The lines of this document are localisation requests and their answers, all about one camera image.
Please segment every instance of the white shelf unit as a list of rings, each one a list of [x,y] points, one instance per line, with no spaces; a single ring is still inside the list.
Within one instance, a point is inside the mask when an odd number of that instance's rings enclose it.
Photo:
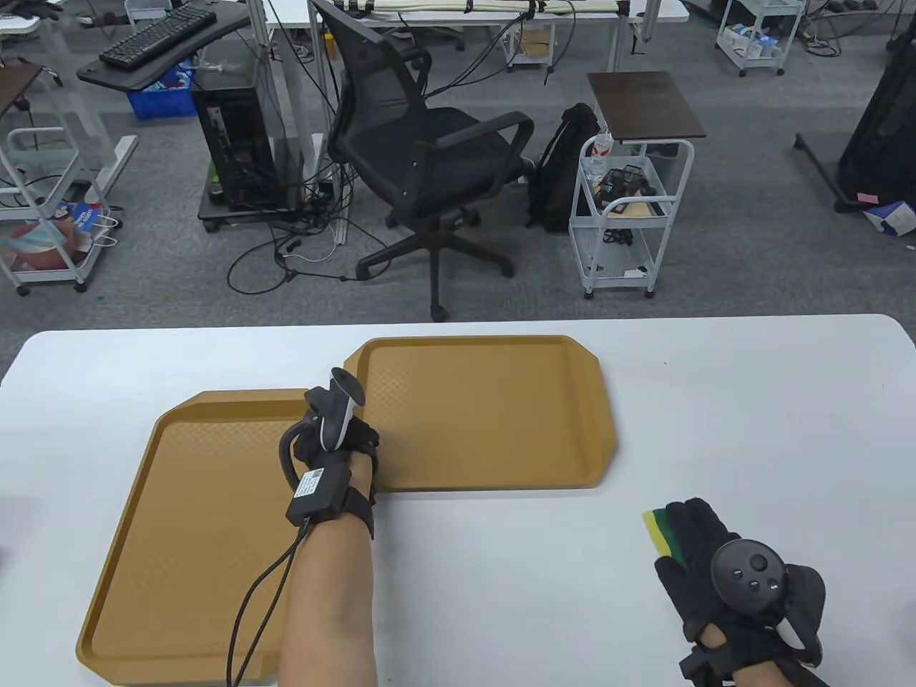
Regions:
[[[599,210],[595,205],[592,183],[585,176],[583,166],[586,153],[591,150],[593,142],[594,136],[585,142],[579,153],[569,225],[572,250],[579,266],[584,297],[591,299],[595,289],[631,287],[645,289],[646,297],[652,298],[655,295],[655,282],[659,278],[661,260],[671,237],[674,218],[681,205],[684,188],[693,166],[693,145],[686,139],[624,141],[616,144],[616,147],[636,147],[636,154],[614,155],[615,151],[612,151],[609,169],[622,169],[626,165],[639,167],[656,194],[625,196]],[[646,154],[648,146],[670,144],[678,146],[678,157],[684,156],[678,188],[673,194],[665,190],[651,158]],[[581,198],[585,199],[588,214],[579,214]],[[641,213],[627,215],[614,212],[615,209],[621,209],[626,213],[628,206],[633,203],[647,209],[649,216],[639,216]],[[629,229],[633,233],[633,245],[605,243],[605,234],[612,229]],[[652,243],[647,240],[647,232],[652,230],[661,233],[654,250],[651,247]]]
[[[510,27],[499,40],[508,70],[517,64],[553,64],[555,28],[549,22],[523,22]]]
[[[756,67],[776,68],[776,73],[782,76],[786,71],[784,65],[786,58],[789,57],[789,48],[795,40],[795,32],[798,30],[799,22],[804,15],[805,3],[802,0],[737,0],[747,11],[754,15],[754,26],[751,35],[748,38],[747,47],[744,54],[740,54],[732,47],[731,42],[725,35],[725,29],[728,27],[728,15],[731,11],[732,4],[735,0],[728,0],[725,5],[725,13],[722,15],[722,23],[719,25],[719,32],[715,36],[715,46],[722,50],[725,55],[738,67],[738,76],[747,76],[747,70]],[[792,31],[781,41],[779,54],[767,57],[749,57],[749,49],[754,43],[754,38],[765,35],[763,33],[763,20],[768,16],[794,16],[795,23],[792,24]]]
[[[21,196],[26,205],[24,207],[0,207],[0,222],[23,222],[37,220],[39,224],[45,227],[45,230],[54,244],[60,258],[66,266],[63,269],[41,269],[41,270],[14,270],[6,260],[0,256],[0,270],[6,274],[16,292],[20,296],[27,296],[29,293],[28,284],[47,283],[53,281],[73,281],[73,287],[80,293],[86,290],[86,279],[92,272],[93,265],[98,259],[102,246],[98,243],[99,233],[107,233],[107,229],[97,229],[93,232],[93,242],[86,256],[80,260],[79,265],[73,262],[64,245],[59,239],[59,233],[52,223],[54,213],[63,202],[64,195],[74,181],[87,182],[92,190],[95,191],[99,198],[99,203],[104,209],[104,214],[110,215],[111,209],[104,198],[104,193],[95,181],[95,177],[90,170],[90,166],[85,156],[76,146],[70,129],[67,127],[64,118],[60,115],[60,110],[55,107],[55,114],[60,120],[61,126],[38,126],[24,127],[13,129],[6,136],[6,146],[0,146],[0,162],[5,169],[5,175],[13,181],[13,186],[0,188],[0,199],[15,200],[16,196]],[[63,137],[66,147],[49,148],[45,150],[36,150],[32,146],[33,134],[56,134]],[[54,169],[54,175],[57,181],[53,188],[42,196],[37,196],[33,191],[32,182],[26,180],[21,170],[29,170],[29,176],[37,178],[36,175],[47,175],[49,169]],[[5,239],[0,235],[0,252],[6,253]]]

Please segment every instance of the human arm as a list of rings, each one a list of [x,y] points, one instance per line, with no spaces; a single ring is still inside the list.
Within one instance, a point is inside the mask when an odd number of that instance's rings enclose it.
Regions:
[[[350,484],[369,497],[372,460],[350,458]],[[350,513],[316,525],[289,578],[279,687],[375,687],[369,530]]]

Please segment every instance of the chair base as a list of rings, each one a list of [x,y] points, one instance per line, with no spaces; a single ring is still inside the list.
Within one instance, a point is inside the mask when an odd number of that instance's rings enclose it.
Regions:
[[[430,252],[430,316],[433,322],[445,322],[449,313],[439,303],[439,253],[443,249],[448,248],[478,260],[491,262],[499,267],[503,277],[515,277],[515,265],[508,257],[456,236],[454,234],[456,228],[457,226],[444,228],[435,226],[431,230],[418,231],[413,236],[398,241],[394,245],[382,248],[356,263],[356,278],[366,281],[369,279],[370,267],[388,262],[396,257],[415,253],[418,250],[428,250]]]

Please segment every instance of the tan plastic tray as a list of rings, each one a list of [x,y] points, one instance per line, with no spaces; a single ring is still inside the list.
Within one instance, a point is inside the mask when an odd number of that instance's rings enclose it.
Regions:
[[[388,491],[597,483],[616,448],[597,359],[572,339],[383,339],[346,363],[366,389]],[[248,586],[295,536],[278,460],[304,389],[206,392],[156,424],[77,656],[116,685],[219,684]],[[236,669],[278,572],[255,594]],[[285,599],[246,677],[278,668]]]
[[[598,359],[567,336],[375,339],[344,367],[382,490],[591,486],[616,448]]]
[[[303,393],[206,392],[159,419],[82,627],[86,667],[116,685],[225,682],[239,604],[296,535],[278,443]],[[245,613],[236,670],[278,580]],[[248,679],[277,671],[285,616],[282,600]]]

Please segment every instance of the dark wooden tabletop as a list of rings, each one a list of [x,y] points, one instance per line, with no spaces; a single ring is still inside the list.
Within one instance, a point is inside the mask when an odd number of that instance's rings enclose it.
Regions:
[[[37,64],[0,68],[0,116],[22,97],[40,73],[41,66]]]
[[[589,74],[588,81],[615,140],[706,136],[666,71],[601,72]]]

